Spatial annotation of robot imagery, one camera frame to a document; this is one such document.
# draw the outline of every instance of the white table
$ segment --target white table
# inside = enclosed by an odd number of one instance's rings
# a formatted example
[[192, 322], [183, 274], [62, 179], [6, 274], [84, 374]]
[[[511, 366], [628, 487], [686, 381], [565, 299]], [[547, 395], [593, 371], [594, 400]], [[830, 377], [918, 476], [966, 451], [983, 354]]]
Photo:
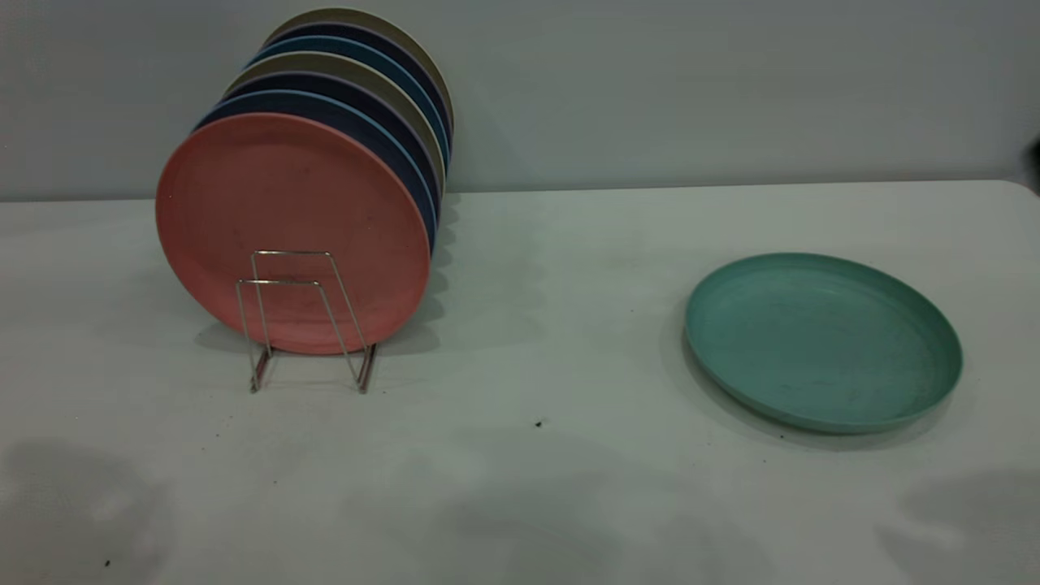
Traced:
[[[686, 297], [772, 251], [928, 296], [965, 351], [952, 400], [830, 437], [707, 382]], [[452, 195], [435, 264], [368, 396], [298, 356], [251, 396], [152, 202], [0, 205], [0, 583], [1040, 582], [1026, 189]]]

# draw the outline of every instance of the plate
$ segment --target plate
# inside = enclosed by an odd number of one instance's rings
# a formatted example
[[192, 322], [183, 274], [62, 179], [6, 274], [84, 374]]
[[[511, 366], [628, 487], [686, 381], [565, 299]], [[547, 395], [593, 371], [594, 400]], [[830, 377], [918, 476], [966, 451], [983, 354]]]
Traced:
[[[306, 92], [267, 91], [246, 94], [220, 103], [210, 111], [197, 128], [203, 128], [224, 118], [253, 112], [277, 112], [307, 118], [335, 128], [354, 137], [375, 153], [408, 187], [416, 207], [422, 215], [430, 250], [437, 237], [437, 217], [434, 211], [435, 194], [430, 190], [419, 167], [393, 135], [378, 122], [357, 108], [336, 100]], [[352, 182], [342, 188], [349, 193]]]
[[686, 337], [724, 389], [762, 414], [831, 433], [883, 431], [935, 408], [957, 384], [957, 333], [924, 296], [872, 268], [769, 254], [694, 290]]
[[282, 41], [267, 47], [257, 54], [250, 61], [250, 65], [276, 55], [301, 51], [321, 52], [352, 58], [387, 76], [398, 87], [404, 90], [412, 98], [412, 101], [422, 109], [423, 116], [426, 117], [426, 120], [430, 121], [437, 132], [437, 138], [440, 142], [441, 150], [445, 153], [445, 159], [450, 161], [451, 138], [446, 130], [444, 119], [437, 111], [435, 100], [423, 90], [415, 77], [405, 68], [400, 67], [397, 61], [363, 43], [337, 39], [335, 36], [301, 36]]
[[317, 23], [297, 26], [272, 40], [267, 49], [279, 43], [304, 36], [333, 36], [342, 41], [353, 41], [370, 47], [393, 59], [415, 78], [423, 92], [433, 100], [438, 116], [447, 131], [448, 144], [451, 144], [451, 119], [448, 117], [444, 97], [441, 95], [440, 90], [437, 88], [426, 70], [408, 51], [370, 30], [338, 23]]
[[[430, 277], [419, 214], [394, 172], [357, 139], [317, 122], [246, 113], [193, 132], [166, 163], [156, 198], [159, 240], [188, 292], [242, 330], [235, 282], [254, 250], [323, 250], [339, 265], [365, 340], [379, 342], [415, 312]], [[349, 349], [361, 347], [328, 260], [260, 258], [261, 278], [318, 280]], [[262, 341], [256, 294], [242, 288], [252, 337]], [[267, 286], [275, 347], [340, 351], [318, 292]]]
[[390, 104], [415, 130], [426, 150], [434, 155], [446, 174], [444, 154], [434, 133], [430, 121], [419, 106], [400, 87], [374, 69], [354, 59], [328, 53], [301, 52], [286, 53], [264, 59], [241, 72], [231, 83], [225, 95], [234, 93], [239, 86], [258, 77], [276, 73], [307, 71], [332, 75], [355, 85], [364, 87], [378, 98]]
[[447, 105], [448, 120], [451, 127], [454, 128], [454, 109], [451, 106], [451, 96], [448, 93], [447, 84], [444, 82], [444, 77], [441, 75], [440, 70], [437, 69], [437, 63], [434, 62], [434, 59], [430, 58], [426, 51], [409, 33], [375, 15], [350, 8], [318, 8], [290, 19], [267, 37], [264, 46], [269, 45], [274, 40], [293, 28], [318, 23], [339, 23], [366, 28], [396, 43], [411, 53], [422, 65], [426, 73], [430, 74], [434, 83], [437, 84], [437, 88], [440, 91]]
[[434, 211], [440, 219], [441, 205], [440, 196], [443, 185], [443, 170], [434, 164], [434, 159], [422, 146], [415, 131], [405, 120], [398, 116], [386, 102], [372, 95], [367, 90], [344, 81], [338, 77], [323, 75], [320, 73], [276, 73], [265, 75], [239, 85], [222, 101], [228, 101], [238, 96], [266, 92], [271, 90], [290, 90], [317, 94], [338, 102], [348, 104], [368, 115], [390, 132], [397, 142], [405, 147], [412, 159], [419, 163], [419, 171], [426, 181], [430, 189], [436, 195], [434, 197]]

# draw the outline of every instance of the stack of plates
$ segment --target stack of plates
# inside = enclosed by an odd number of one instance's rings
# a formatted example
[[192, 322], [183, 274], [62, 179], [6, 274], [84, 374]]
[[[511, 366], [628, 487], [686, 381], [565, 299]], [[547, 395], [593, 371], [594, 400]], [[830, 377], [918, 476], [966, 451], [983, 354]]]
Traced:
[[[256, 250], [330, 252], [365, 341], [418, 307], [451, 158], [451, 100], [407, 33], [358, 10], [326, 8], [282, 25], [173, 154], [159, 182], [159, 238], [174, 272], [241, 331], [235, 283]], [[261, 278], [318, 281], [350, 350], [361, 340], [328, 258], [263, 256]], [[250, 334], [263, 340], [253, 287]], [[269, 286], [271, 345], [340, 351], [317, 289]]]

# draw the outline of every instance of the green plate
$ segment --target green plate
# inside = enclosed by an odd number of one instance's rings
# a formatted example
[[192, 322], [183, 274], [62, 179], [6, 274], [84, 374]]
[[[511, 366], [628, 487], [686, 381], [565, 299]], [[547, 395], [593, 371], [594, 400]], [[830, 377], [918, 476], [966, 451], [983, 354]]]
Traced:
[[830, 433], [890, 429], [957, 384], [957, 333], [924, 296], [816, 254], [745, 258], [705, 278], [686, 338], [707, 374], [753, 410]]

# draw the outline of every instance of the beige plate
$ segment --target beige plate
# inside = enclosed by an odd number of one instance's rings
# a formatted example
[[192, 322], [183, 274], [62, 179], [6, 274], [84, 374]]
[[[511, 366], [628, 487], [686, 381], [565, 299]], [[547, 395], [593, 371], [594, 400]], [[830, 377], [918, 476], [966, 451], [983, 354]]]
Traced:
[[401, 49], [408, 51], [413, 57], [416, 58], [416, 60], [419, 61], [419, 65], [421, 65], [422, 68], [430, 73], [430, 77], [434, 80], [434, 83], [437, 84], [437, 88], [441, 91], [441, 96], [444, 97], [444, 105], [446, 105], [448, 109], [448, 123], [451, 124], [452, 134], [454, 133], [454, 107], [451, 105], [451, 96], [448, 94], [448, 86], [444, 83], [444, 77], [441, 76], [440, 70], [437, 69], [437, 63], [434, 62], [434, 59], [430, 58], [430, 55], [426, 54], [422, 47], [407, 32], [397, 28], [394, 24], [376, 17], [375, 15], [355, 10], [353, 8], [318, 8], [290, 19], [288, 22], [278, 27], [278, 29], [275, 30], [275, 32], [272, 32], [266, 41], [264, 41], [264, 46], [266, 47], [267, 44], [270, 43], [276, 36], [288, 31], [289, 29], [296, 28], [297, 26], [322, 22], [349, 24], [367, 28], [372, 32], [386, 36], [390, 41], [399, 45]]
[[434, 129], [430, 126], [426, 117], [422, 115], [419, 106], [412, 101], [396, 83], [363, 62], [352, 58], [331, 55], [316, 51], [297, 51], [294, 53], [282, 53], [262, 61], [253, 63], [231, 82], [231, 85], [224, 93], [225, 96], [237, 90], [240, 85], [252, 81], [257, 77], [285, 72], [310, 72], [332, 75], [360, 87], [371, 92], [379, 99], [387, 103], [394, 111], [405, 119], [405, 122], [415, 130], [416, 135], [422, 145], [430, 151], [434, 158], [434, 171], [441, 185], [444, 185], [444, 153], [434, 135]]

